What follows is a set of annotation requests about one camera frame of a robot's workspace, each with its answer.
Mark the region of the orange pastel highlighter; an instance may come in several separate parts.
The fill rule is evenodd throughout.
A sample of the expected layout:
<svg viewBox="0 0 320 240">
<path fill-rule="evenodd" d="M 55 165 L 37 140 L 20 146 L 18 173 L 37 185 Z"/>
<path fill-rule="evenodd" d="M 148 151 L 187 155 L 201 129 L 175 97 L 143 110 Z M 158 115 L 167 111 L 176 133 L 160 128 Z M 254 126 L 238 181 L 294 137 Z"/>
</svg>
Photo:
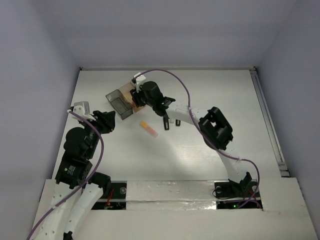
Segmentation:
<svg viewBox="0 0 320 240">
<path fill-rule="evenodd" d="M 143 128 L 148 134 L 150 134 L 152 137 L 156 138 L 158 136 L 158 133 L 145 121 L 141 121 L 139 123 L 140 127 Z"/>
</svg>

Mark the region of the blue cap black highlighter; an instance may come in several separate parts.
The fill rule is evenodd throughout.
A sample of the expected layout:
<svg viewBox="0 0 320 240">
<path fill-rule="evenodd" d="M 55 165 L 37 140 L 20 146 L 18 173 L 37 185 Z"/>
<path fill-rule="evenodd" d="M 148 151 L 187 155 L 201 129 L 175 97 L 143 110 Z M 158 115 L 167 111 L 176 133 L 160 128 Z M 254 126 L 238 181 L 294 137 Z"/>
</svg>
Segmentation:
<svg viewBox="0 0 320 240">
<path fill-rule="evenodd" d="M 165 131 L 170 129 L 170 121 L 167 117 L 163 117 L 163 126 Z"/>
</svg>

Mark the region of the pink cap black highlighter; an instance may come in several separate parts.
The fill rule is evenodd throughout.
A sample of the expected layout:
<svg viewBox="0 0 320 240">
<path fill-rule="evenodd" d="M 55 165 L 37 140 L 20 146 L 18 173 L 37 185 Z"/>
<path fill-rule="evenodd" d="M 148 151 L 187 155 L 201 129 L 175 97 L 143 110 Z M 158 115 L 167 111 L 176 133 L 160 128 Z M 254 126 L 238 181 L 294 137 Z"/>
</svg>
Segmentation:
<svg viewBox="0 0 320 240">
<path fill-rule="evenodd" d="M 177 127 L 179 127 L 179 126 L 181 125 L 181 121 L 177 119 L 177 120 L 175 121 L 175 125 L 176 125 Z"/>
</svg>

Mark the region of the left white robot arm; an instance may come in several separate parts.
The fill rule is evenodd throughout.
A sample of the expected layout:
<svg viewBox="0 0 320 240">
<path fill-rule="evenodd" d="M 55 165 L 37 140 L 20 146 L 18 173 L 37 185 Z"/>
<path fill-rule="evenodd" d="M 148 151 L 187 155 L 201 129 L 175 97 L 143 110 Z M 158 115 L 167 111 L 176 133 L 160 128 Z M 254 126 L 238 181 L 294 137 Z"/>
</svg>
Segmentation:
<svg viewBox="0 0 320 240">
<path fill-rule="evenodd" d="M 115 129 L 116 113 L 95 110 L 86 115 L 76 106 L 68 112 L 81 126 L 65 136 L 49 210 L 32 228 L 29 240 L 75 240 L 94 204 L 111 192 L 110 176 L 98 172 L 90 160 L 98 144 L 104 147 L 102 135 Z"/>
</svg>

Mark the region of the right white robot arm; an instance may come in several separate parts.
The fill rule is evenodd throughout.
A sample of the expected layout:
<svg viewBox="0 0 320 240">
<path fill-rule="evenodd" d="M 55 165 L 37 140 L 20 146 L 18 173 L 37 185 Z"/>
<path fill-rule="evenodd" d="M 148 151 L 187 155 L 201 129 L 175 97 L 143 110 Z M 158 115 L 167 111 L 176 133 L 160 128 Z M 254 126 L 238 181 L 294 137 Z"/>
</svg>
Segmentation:
<svg viewBox="0 0 320 240">
<path fill-rule="evenodd" d="M 194 125 L 207 146 L 217 151 L 231 182 L 231 192 L 235 196 L 242 196 L 248 191 L 252 177 L 241 163 L 233 143 L 233 129 L 219 108 L 192 108 L 164 96 L 154 81 L 131 82 L 133 89 L 130 94 L 137 107 L 149 106 L 160 117 Z"/>
</svg>

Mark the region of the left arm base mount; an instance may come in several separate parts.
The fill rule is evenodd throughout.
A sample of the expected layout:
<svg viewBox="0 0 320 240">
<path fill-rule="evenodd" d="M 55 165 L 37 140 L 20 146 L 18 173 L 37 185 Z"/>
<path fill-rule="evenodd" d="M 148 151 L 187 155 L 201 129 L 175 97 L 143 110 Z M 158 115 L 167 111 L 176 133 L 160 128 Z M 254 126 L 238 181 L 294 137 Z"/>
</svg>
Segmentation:
<svg viewBox="0 0 320 240">
<path fill-rule="evenodd" d="M 112 181 L 108 196 L 104 195 L 91 208 L 92 210 L 125 210 L 127 208 L 127 182 Z"/>
</svg>

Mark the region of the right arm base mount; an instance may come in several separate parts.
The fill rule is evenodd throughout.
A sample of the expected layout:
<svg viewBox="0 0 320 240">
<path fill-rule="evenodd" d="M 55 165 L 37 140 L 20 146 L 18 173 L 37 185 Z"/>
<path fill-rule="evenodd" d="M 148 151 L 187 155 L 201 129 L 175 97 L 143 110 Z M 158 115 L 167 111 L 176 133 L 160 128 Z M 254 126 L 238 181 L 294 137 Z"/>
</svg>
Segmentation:
<svg viewBox="0 0 320 240">
<path fill-rule="evenodd" d="M 215 182 L 212 195 L 216 199 L 216 208 L 218 210 L 262 209 L 257 186 L 258 182 L 252 180 L 248 172 L 240 183 L 231 180 Z"/>
</svg>

